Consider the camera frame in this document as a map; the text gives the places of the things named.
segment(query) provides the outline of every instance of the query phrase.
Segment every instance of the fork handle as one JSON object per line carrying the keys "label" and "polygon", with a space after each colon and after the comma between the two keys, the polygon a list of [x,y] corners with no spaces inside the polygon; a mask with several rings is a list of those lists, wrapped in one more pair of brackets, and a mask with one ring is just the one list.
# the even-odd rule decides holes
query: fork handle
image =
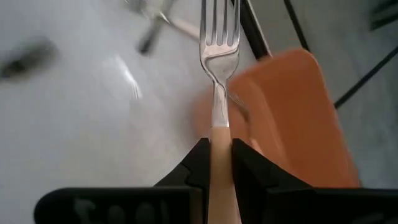
{"label": "fork handle", "polygon": [[212,127],[208,224],[238,224],[229,127]]}
{"label": "fork handle", "polygon": [[214,81],[212,127],[229,127],[226,85]]}

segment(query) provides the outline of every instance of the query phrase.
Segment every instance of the white surface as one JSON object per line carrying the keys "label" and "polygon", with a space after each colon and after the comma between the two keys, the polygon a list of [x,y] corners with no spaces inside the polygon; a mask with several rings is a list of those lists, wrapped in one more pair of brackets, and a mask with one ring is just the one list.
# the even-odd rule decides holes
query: white surface
{"label": "white surface", "polygon": [[[0,83],[0,223],[32,223],[38,199],[61,187],[152,185],[196,143],[191,104],[211,84],[198,44],[165,27],[153,56],[140,56],[149,21],[123,3],[0,2],[0,58],[40,35],[59,50],[31,78]],[[199,25],[199,8],[189,0],[172,11]],[[254,62],[243,35],[238,70]]]}

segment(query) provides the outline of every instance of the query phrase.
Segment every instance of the silver fork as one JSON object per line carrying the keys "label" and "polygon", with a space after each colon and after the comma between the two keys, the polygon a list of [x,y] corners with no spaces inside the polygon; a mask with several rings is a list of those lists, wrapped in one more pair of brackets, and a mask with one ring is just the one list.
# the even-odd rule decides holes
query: silver fork
{"label": "silver fork", "polygon": [[227,31],[228,1],[224,0],[224,23],[221,35],[217,33],[217,1],[213,4],[213,27],[211,31],[211,41],[207,44],[208,33],[206,30],[206,1],[202,0],[201,22],[200,22],[200,62],[213,80],[213,114],[211,125],[213,127],[229,127],[228,121],[228,78],[235,72],[239,62],[239,22],[240,22],[240,0],[235,0],[234,4],[234,28],[232,32],[232,43],[228,43],[228,36],[231,32]]}

